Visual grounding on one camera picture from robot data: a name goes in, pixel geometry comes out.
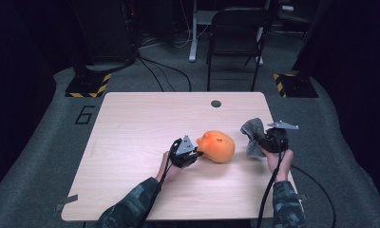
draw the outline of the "yellow black striped tape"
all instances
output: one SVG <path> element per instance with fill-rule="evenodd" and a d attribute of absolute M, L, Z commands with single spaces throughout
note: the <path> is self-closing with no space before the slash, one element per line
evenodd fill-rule
<path fill-rule="evenodd" d="M 284 86 L 281 83 L 280 75 L 282 76 L 295 76 L 294 74 L 274 74 L 274 80 L 276 83 L 276 88 L 278 89 L 279 95 L 281 97 L 287 97 L 287 94 L 285 93 Z"/>
<path fill-rule="evenodd" d="M 101 86 L 98 89 L 98 92 L 96 93 L 66 93 L 66 97 L 100 97 L 102 94 L 104 94 L 104 91 L 106 89 L 107 83 L 109 82 L 111 74 L 107 74 L 104 76 L 104 80 L 102 81 Z"/>

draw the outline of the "black curtain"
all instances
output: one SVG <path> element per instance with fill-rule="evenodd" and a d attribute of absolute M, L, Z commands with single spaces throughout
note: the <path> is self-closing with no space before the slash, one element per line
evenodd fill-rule
<path fill-rule="evenodd" d="M 51 103 L 54 74 L 71 67 L 57 38 L 61 19 L 88 60 L 74 16 L 67 0 L 0 0 L 0 181 Z"/>
<path fill-rule="evenodd" d="M 346 142 L 380 194 L 380 1 L 321 0 L 316 14 L 294 69 L 329 93 Z"/>

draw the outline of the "black cable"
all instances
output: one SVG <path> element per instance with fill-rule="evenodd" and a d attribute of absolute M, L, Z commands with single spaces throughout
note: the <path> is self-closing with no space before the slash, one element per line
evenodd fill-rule
<path fill-rule="evenodd" d="M 184 72 L 182 72 L 182 71 L 180 71 L 180 70 L 178 70 L 178 69 L 176 69 L 176 68 L 173 68 L 173 67 L 171 67 L 171 66 L 167 66 L 167 65 L 164 65 L 164 64 L 161 64 L 161 63 L 155 62 L 155 61 L 153 61 L 153 60 L 151 60 L 151 59 L 148 59 L 148 58 L 146 58 L 146 57 L 140 57 L 140 58 L 144 59 L 145 61 L 147 61 L 147 62 L 149 62 L 149 63 L 153 63 L 153 64 L 156 64 L 156 65 L 159 65 L 159 66 L 162 66 L 162 67 L 166 67 L 166 68 L 170 68 L 170 69 L 175 70 L 175 71 L 177 71 L 178 73 L 182 74 L 182 75 L 187 79 L 187 82 L 188 82 L 188 84 L 189 84 L 189 92 L 192 91 L 192 85 L 191 85 L 190 79 L 189 79 L 189 77 L 188 77 Z"/>
<path fill-rule="evenodd" d="M 335 213 L 335 208 L 334 208 L 334 204 L 332 202 L 332 200 L 330 199 L 330 196 L 329 194 L 327 193 L 327 191 L 324 189 L 324 187 L 314 178 L 312 177 L 311 175 L 309 175 L 307 172 L 303 171 L 302 169 L 294 166 L 294 165 L 291 165 L 292 168 L 298 170 L 299 172 L 303 173 L 304 175 L 308 176 L 312 181 L 314 181 L 319 187 L 320 189 L 323 191 L 324 195 L 326 196 L 327 200 L 329 201 L 330 203 L 330 206 L 332 207 L 332 228 L 335 227 L 335 223 L 336 223 L 336 218 L 337 218 L 337 215 Z"/>
<path fill-rule="evenodd" d="M 167 172 L 169 171 L 170 167 L 172 167 L 172 164 L 171 163 L 168 167 L 168 164 L 169 164 L 169 158 L 167 158 L 167 161 L 166 161 L 166 165 L 165 165 L 165 168 L 164 168 L 164 171 L 163 171 L 163 174 L 162 174 L 162 177 L 161 177 L 161 181 L 160 183 L 158 184 L 158 187 L 154 193 L 154 196 L 152 197 L 152 200 L 151 200 L 151 203 L 149 204 L 149 207 L 148 209 L 146 210 L 146 212 L 144 213 L 144 215 L 142 216 L 142 219 L 138 225 L 138 227 L 142 227 L 143 226 L 143 223 L 145 222 L 146 218 L 148 217 L 149 213 L 151 212 L 151 209 L 152 209 L 152 206 L 154 205 L 155 203 L 155 200 L 157 199 L 157 195 L 160 193 L 160 191 L 162 190 L 162 185 L 163 185 L 163 182 L 166 178 L 166 174 Z"/>
<path fill-rule="evenodd" d="M 158 69 L 162 72 L 163 77 L 165 78 L 166 82 L 167 82 L 167 83 L 169 84 L 169 86 L 173 89 L 173 91 L 176 92 L 175 88 L 172 87 L 172 85 L 170 84 L 169 80 L 167 79 L 166 73 L 165 73 L 165 72 L 164 72 L 164 71 L 163 71 L 158 65 L 156 65 L 156 64 L 154 64 L 154 63 L 151 63 L 151 62 L 148 62 L 148 63 L 151 64 L 151 65 L 153 65 L 154 67 L 158 68 Z"/>
<path fill-rule="evenodd" d="M 261 200 L 260 211 L 258 212 L 257 228 L 260 227 L 260 225 L 261 225 L 261 222 L 262 222 L 262 219 L 263 219 L 263 214 L 264 214 L 265 202 L 267 200 L 268 194 L 270 193 L 271 187 L 273 186 L 273 183 L 276 180 L 276 174 L 279 171 L 279 166 L 281 165 L 281 162 L 282 162 L 282 160 L 283 160 L 283 158 L 285 156 L 285 152 L 286 152 L 286 150 L 283 151 L 282 157 L 281 157 L 281 152 L 279 153 L 279 155 L 278 155 L 278 164 L 276 165 L 276 168 L 273 171 L 273 175 L 271 176 L 270 181 L 268 182 L 267 188 L 266 188 L 266 190 L 264 192 L 263 199 Z"/>
<path fill-rule="evenodd" d="M 99 73 L 99 74 L 111 74 L 111 73 L 114 73 L 116 71 L 122 70 L 124 68 L 130 67 L 133 63 L 134 63 L 134 61 L 130 60 L 130 61 L 126 61 L 122 66 L 116 66 L 116 67 L 104 69 L 104 70 L 89 69 L 89 71 L 91 71 L 93 73 Z"/>
<path fill-rule="evenodd" d="M 145 62 L 143 61 L 143 58 L 142 58 L 142 57 L 138 56 L 137 58 L 142 62 L 142 64 L 143 64 L 143 65 L 144 65 L 149 71 L 151 71 L 152 75 L 154 75 L 155 80 L 157 80 L 158 85 L 160 85 L 161 91 L 164 92 L 164 90 L 163 90 L 163 88 L 162 88 L 162 85 L 161 85 L 160 81 L 158 80 L 157 75 L 155 75 L 154 71 L 152 71 L 152 69 L 151 69 L 150 67 L 148 67 L 148 66 L 145 64 Z"/>
<path fill-rule="evenodd" d="M 157 44 L 156 41 L 158 41 L 158 38 L 149 36 L 149 38 L 146 37 L 147 40 L 142 40 L 142 43 L 140 44 L 140 48 L 152 46 Z"/>

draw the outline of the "table top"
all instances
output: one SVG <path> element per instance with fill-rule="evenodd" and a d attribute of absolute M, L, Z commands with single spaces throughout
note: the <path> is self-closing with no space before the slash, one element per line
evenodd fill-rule
<path fill-rule="evenodd" d="M 213 107 L 220 101 L 220 107 Z M 204 132 L 218 130 L 236 143 L 234 157 L 215 163 L 204 157 L 165 182 L 148 216 L 170 219 L 255 219 L 271 177 L 265 158 L 246 155 L 241 126 L 273 119 L 259 92 L 107 93 L 89 137 L 69 196 L 64 220 L 97 220 L 132 188 L 158 173 L 162 154 L 187 135 L 194 146 Z M 264 217 L 273 216 L 272 193 Z"/>

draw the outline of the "hand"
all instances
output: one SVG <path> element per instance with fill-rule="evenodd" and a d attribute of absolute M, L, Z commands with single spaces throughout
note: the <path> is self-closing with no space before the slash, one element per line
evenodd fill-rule
<path fill-rule="evenodd" d="M 165 168 L 167 162 L 169 162 L 168 163 L 168 167 L 169 167 L 169 165 L 172 163 L 169 160 L 169 151 L 166 151 L 163 153 L 160 171 L 158 172 L 157 177 L 155 177 L 155 179 L 158 182 L 161 182 L 161 178 L 162 178 L 164 168 Z M 172 179 L 174 179 L 181 172 L 181 170 L 182 170 L 182 168 L 178 168 L 176 165 L 171 165 L 169 168 L 169 171 L 167 171 L 167 173 L 166 173 L 165 181 L 171 181 Z"/>
<path fill-rule="evenodd" d="M 279 153 L 270 153 L 264 148 L 261 148 L 261 151 L 267 157 L 268 167 L 271 173 L 273 173 L 276 169 L 276 166 L 278 165 Z M 291 164 L 294 159 L 294 152 L 290 149 L 287 149 L 285 151 L 285 155 L 283 153 L 281 153 L 281 155 L 284 156 L 284 158 L 282 159 L 281 165 L 279 166 L 278 173 L 275 177 L 275 182 L 288 180 L 288 174 L 290 172 Z"/>

